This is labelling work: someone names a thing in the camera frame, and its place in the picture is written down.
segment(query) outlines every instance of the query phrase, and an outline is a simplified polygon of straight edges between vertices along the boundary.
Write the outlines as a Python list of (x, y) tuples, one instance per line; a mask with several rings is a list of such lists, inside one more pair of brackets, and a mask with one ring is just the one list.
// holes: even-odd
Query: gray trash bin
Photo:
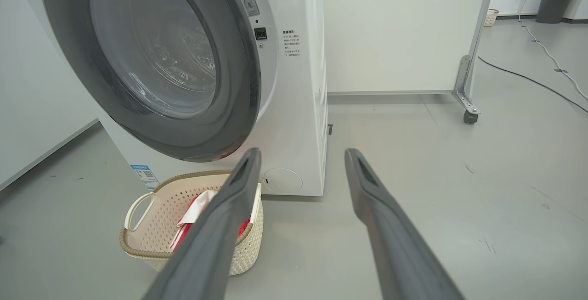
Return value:
[(541, 0), (536, 22), (560, 23), (571, 0)]

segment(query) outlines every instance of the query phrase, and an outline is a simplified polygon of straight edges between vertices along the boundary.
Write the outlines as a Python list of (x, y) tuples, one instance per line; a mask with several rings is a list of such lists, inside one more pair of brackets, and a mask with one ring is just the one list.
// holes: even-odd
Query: plastic basket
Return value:
[[(153, 269), (160, 271), (172, 256), (170, 242), (178, 230), (182, 218), (192, 199), (206, 190), (220, 190), (231, 170), (197, 172), (170, 178), (153, 192), (141, 196), (131, 206), (124, 228), (120, 231), (120, 247), (129, 256), (145, 260)], [(149, 207), (135, 227), (130, 220), (137, 206), (151, 199)], [(251, 222), (235, 242), (235, 252), (229, 275), (249, 270), (258, 258), (263, 234), (263, 206), (258, 189), (251, 214)]]
[(492, 24), (496, 21), (496, 16), (498, 16), (498, 10), (496, 9), (489, 9), (488, 13), (486, 13), (486, 19), (484, 21), (485, 27), (491, 27)]

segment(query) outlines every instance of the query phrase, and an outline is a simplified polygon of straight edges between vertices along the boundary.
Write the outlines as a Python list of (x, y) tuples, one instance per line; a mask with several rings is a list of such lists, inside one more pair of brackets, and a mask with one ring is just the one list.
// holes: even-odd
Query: caster wheel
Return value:
[(474, 124), (477, 122), (477, 116), (478, 114), (472, 114), (466, 110), (464, 113), (464, 122), (466, 124)]

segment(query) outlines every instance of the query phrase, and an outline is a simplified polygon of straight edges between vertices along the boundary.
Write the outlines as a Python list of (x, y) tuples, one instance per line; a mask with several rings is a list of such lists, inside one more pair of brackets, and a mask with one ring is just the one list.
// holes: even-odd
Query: front-loading washing machine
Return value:
[(263, 193), (322, 195), (322, 0), (43, 0), (98, 118), (149, 189), (262, 152)]

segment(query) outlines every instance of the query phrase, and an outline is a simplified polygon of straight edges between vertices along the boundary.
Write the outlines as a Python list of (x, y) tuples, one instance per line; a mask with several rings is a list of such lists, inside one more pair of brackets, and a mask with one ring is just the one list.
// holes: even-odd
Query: metal frame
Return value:
[(457, 99), (459, 103), (467, 110), (468, 113), (478, 115), (480, 114), (479, 108), (473, 103), (469, 97), (469, 91), (472, 86), (472, 74), (477, 48), (480, 42), (481, 30), (484, 26), (486, 19), (486, 13), (490, 7), (490, 0), (482, 0), (480, 13), (478, 15), (478, 21), (476, 30), (472, 39), (472, 46), (468, 55), (464, 55), (460, 61), (458, 69), (458, 78), (455, 82), (455, 88), (453, 89), (452, 95)]

